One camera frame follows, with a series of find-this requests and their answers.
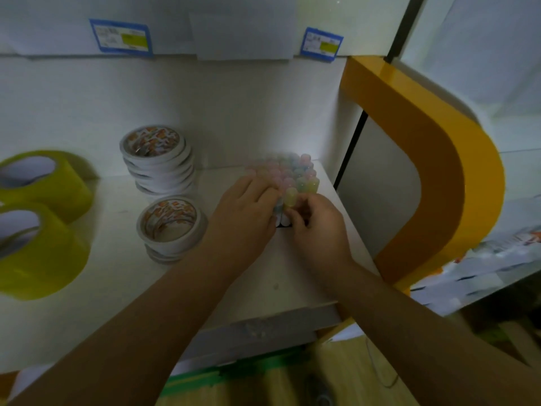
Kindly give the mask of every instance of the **person's left arm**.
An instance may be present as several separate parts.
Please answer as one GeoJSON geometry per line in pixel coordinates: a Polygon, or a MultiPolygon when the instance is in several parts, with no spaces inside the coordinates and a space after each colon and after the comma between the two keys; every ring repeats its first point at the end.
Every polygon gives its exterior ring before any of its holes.
{"type": "Polygon", "coordinates": [[[273,236],[279,197],[260,177],[240,178],[221,198],[199,246],[10,406],[154,405],[193,336],[273,236]]]}

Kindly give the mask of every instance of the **orange curved frame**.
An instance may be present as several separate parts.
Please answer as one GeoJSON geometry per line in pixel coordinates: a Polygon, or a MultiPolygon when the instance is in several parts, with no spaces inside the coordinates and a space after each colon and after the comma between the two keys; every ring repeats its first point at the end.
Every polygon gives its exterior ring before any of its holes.
{"type": "MultiPolygon", "coordinates": [[[[409,290],[489,233],[504,199],[502,162],[477,123],[382,57],[349,57],[340,89],[409,156],[419,173],[417,210],[374,259],[386,282],[409,290]]],[[[320,341],[353,322],[347,319],[320,341]]]]}

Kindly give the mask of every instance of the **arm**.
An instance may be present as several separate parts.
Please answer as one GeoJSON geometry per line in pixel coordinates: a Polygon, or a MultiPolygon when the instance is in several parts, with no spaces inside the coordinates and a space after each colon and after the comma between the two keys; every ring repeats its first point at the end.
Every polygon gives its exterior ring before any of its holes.
{"type": "Polygon", "coordinates": [[[279,196],[267,181],[242,177],[199,246],[10,405],[154,405],[193,336],[274,234],[279,196]]]}
{"type": "Polygon", "coordinates": [[[350,311],[420,404],[541,404],[541,377],[535,371],[355,263],[342,214],[327,198],[303,194],[297,210],[288,215],[311,271],[350,311]]]}

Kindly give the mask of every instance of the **forearm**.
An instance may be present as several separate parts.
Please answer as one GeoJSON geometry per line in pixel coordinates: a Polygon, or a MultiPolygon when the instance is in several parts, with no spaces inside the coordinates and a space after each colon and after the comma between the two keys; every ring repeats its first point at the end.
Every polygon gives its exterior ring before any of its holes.
{"type": "Polygon", "coordinates": [[[533,370],[360,266],[327,284],[421,404],[541,404],[533,370]]]}
{"type": "Polygon", "coordinates": [[[154,404],[232,279],[196,249],[14,401],[154,404]]]}

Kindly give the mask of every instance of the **yellow tape roll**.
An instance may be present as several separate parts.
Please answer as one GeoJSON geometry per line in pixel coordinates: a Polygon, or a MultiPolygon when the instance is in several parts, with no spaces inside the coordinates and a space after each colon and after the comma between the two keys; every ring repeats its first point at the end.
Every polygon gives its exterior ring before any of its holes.
{"type": "Polygon", "coordinates": [[[43,298],[83,270],[90,247],[42,204],[0,207],[0,292],[43,298]]]}
{"type": "Polygon", "coordinates": [[[0,162],[0,202],[45,204],[64,222],[83,215],[92,194],[69,162],[57,151],[32,151],[0,162]]]}

